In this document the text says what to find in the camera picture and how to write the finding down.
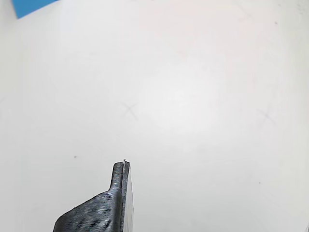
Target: blue object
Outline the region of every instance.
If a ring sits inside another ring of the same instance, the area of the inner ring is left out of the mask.
[[[17,18],[24,17],[57,0],[13,0]]]

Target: ridged surface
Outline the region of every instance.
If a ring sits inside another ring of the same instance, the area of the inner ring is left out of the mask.
[[[119,232],[123,213],[123,163],[113,168],[111,187],[61,216],[54,232]]]

